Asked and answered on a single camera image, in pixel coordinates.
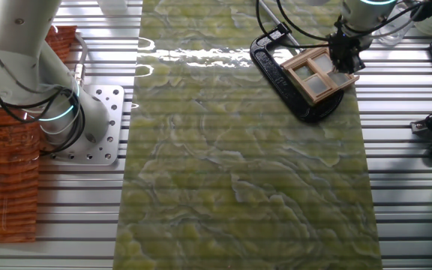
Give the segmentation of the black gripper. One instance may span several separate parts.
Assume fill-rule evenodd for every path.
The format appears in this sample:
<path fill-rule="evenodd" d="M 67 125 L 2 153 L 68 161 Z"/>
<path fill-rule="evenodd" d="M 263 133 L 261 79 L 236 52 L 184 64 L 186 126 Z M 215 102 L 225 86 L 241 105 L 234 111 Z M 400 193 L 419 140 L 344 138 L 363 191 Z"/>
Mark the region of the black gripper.
<path fill-rule="evenodd" d="M 327 36 L 329 55 L 339 73 L 353 74 L 365 68 L 359 53 L 367 48 L 367 38 L 363 34 L 354 36 L 338 30 Z"/>

